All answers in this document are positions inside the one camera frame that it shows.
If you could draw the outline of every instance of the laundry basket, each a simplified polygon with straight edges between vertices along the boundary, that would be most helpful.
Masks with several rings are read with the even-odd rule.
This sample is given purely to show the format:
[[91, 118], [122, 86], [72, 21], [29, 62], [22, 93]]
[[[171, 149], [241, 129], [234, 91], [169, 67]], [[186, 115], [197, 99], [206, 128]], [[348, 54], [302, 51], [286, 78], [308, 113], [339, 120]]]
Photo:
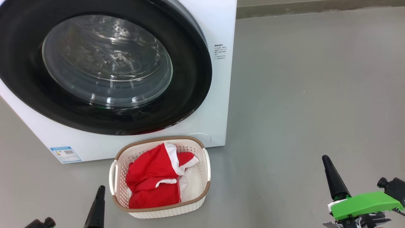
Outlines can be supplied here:
[[[141, 154], [164, 142], [176, 145], [178, 153], [192, 152], [200, 160], [197, 165], [189, 168], [192, 171], [182, 193], [182, 202], [162, 207], [129, 209], [130, 194], [125, 182], [129, 164]], [[156, 138], [129, 144], [119, 151], [111, 164], [109, 173], [110, 191], [114, 203], [121, 210], [141, 219], [169, 217], [197, 210], [205, 200], [210, 180], [211, 166], [207, 150], [199, 140], [189, 136]]]

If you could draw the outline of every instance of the red and white garment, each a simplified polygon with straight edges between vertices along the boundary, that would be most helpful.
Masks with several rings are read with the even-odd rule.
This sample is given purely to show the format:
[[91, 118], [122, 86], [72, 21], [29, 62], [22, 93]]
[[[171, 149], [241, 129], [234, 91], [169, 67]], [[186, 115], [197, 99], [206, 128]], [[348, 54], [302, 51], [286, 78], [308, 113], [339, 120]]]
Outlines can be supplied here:
[[160, 144], [143, 153], [129, 164], [126, 176], [132, 192], [129, 208], [151, 208], [181, 202], [181, 193], [187, 185], [186, 169], [198, 162], [193, 153], [177, 153], [177, 147], [170, 143]]

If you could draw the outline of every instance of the floor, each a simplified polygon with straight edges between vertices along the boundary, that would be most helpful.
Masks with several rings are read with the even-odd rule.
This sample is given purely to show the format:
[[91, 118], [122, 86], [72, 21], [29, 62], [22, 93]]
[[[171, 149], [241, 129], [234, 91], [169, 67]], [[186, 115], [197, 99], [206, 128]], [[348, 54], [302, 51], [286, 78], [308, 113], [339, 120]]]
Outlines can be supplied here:
[[[105, 227], [303, 227], [333, 218], [321, 156], [350, 193], [405, 179], [405, 8], [237, 21], [227, 144], [192, 213], [140, 220], [106, 192]], [[82, 227], [112, 160], [62, 165], [0, 101], [0, 226]], [[401, 227], [404, 218], [385, 228]]]

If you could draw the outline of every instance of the white handle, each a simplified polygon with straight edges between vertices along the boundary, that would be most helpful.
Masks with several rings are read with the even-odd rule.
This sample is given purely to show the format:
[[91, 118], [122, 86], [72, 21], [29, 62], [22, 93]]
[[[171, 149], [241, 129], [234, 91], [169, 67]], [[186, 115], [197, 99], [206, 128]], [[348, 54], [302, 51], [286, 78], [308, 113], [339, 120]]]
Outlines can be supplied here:
[[205, 148], [202, 149], [204, 151], [204, 156], [206, 160], [205, 170], [207, 171], [207, 181], [211, 181], [211, 163], [209, 161], [208, 152]]
[[114, 173], [114, 170], [118, 169], [117, 162], [118, 162], [117, 160], [114, 160], [113, 163], [111, 164], [110, 174], [108, 177], [111, 195], [115, 195], [115, 193], [117, 193], [117, 181], [118, 181], [118, 172], [117, 171], [115, 171], [115, 178], [114, 178], [114, 185], [113, 185], [113, 173]]

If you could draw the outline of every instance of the white washing machine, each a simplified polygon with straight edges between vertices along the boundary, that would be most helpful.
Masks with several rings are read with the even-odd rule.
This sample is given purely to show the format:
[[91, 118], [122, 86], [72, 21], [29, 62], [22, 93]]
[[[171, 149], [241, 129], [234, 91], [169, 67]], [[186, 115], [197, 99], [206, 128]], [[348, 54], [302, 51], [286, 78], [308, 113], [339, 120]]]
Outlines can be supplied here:
[[162, 136], [223, 146], [236, 3], [0, 0], [0, 95], [62, 163]]

